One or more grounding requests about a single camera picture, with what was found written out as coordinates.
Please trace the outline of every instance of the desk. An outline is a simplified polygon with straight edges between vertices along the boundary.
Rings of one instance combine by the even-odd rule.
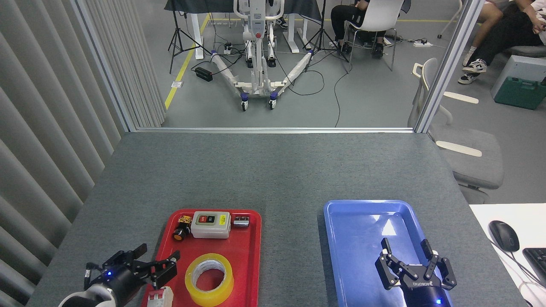
[[[165,5],[165,10],[173,10],[171,0],[168,0]],[[199,21],[196,14],[202,13],[233,13],[233,0],[175,0],[175,10],[184,11],[190,14],[192,19],[192,28],[195,41],[202,44],[201,32],[199,31]],[[307,16],[311,19],[321,20],[321,13],[318,9],[315,0],[285,0],[284,13],[290,14],[288,18],[288,33],[283,35],[286,38],[292,53],[298,53],[299,49],[294,42],[294,27],[296,14]],[[298,30],[301,40],[304,44],[307,43],[307,20],[304,20],[303,31]],[[203,58],[203,50],[198,48],[195,50],[195,59]]]
[[[522,250],[526,247],[546,247],[546,236],[544,235],[546,204],[484,204],[470,205],[470,208],[488,238],[491,238],[488,231],[488,225],[491,221],[503,221],[514,228],[520,243],[519,250],[514,252],[514,258],[532,271],[532,267],[523,255]],[[524,282],[531,281],[529,277],[521,272],[517,264],[497,248],[495,250],[516,287],[522,286]],[[535,299],[541,300],[544,303],[543,305],[546,306],[546,293],[544,291],[536,289],[534,293],[524,293],[524,297],[527,299],[530,298],[528,296],[532,295],[535,295]]]
[[[27,307],[81,291],[86,262],[141,243],[151,260],[181,208],[261,214],[260,307],[337,306],[323,216],[331,199],[405,200],[452,263],[456,307],[526,307],[424,133],[168,132],[123,136]]]

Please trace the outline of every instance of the white curtain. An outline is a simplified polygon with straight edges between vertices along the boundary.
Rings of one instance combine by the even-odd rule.
[[[132,110],[141,127],[164,119],[133,4],[75,1],[0,8],[2,307],[26,304],[130,129],[116,108]],[[85,22],[79,5],[90,12]]]

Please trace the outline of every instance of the yellow tape roll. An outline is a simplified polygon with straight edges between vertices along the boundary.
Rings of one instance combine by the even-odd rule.
[[[218,287],[203,291],[197,288],[197,280],[204,271],[217,269],[224,273],[224,279]],[[197,257],[190,263],[186,270],[184,278],[186,288],[193,301],[199,306],[214,307],[222,304],[232,293],[233,290],[233,271],[232,265],[222,255],[217,253],[206,253]]]

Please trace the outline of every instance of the green toolbox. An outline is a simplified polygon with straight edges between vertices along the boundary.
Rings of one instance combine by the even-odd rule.
[[[546,81],[528,81],[507,77],[494,100],[496,103],[535,110],[544,97],[546,97]]]

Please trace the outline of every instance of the tripod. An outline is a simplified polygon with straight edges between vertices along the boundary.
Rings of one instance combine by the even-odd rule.
[[[330,35],[328,35],[326,30],[324,29],[325,11],[326,11],[326,0],[322,0],[321,28],[317,31],[317,33],[315,33],[313,35],[313,37],[311,37],[311,39],[309,39],[307,44],[304,45],[304,48],[306,49],[307,45],[309,45],[313,41],[313,39],[316,37],[317,39],[315,40],[314,47],[313,47],[313,54],[314,55],[316,54],[317,51],[321,51],[321,50],[332,50],[332,51],[337,50],[337,48],[322,48],[322,42],[323,42],[323,35],[324,34],[326,35],[326,37],[328,37],[330,42],[335,43],[335,41],[330,37]],[[345,57],[345,55],[342,52],[340,54],[345,59],[345,61],[348,63],[349,60]]]
[[[193,39],[193,37],[189,36],[186,32],[182,31],[182,29],[178,26],[178,19],[176,18],[176,9],[174,7],[174,1],[175,0],[171,0],[171,5],[173,7],[173,17],[174,17],[174,24],[175,24],[176,29],[174,30],[173,38],[171,39],[169,47],[167,48],[167,51],[169,51],[171,46],[173,47],[173,56],[171,57],[171,66],[169,68],[169,74],[173,71],[174,57],[181,54],[184,51],[189,51],[189,50],[193,50],[193,49],[197,49],[197,48],[203,48],[203,50],[205,50],[208,54],[211,54],[211,52],[209,50],[205,49],[205,47],[203,47],[201,44],[196,42],[195,39]],[[182,32],[182,34],[187,36],[189,39],[191,39],[195,43],[195,47],[191,47],[191,48],[188,48],[188,49],[184,49],[182,47],[182,39],[180,38],[180,33],[181,32]]]

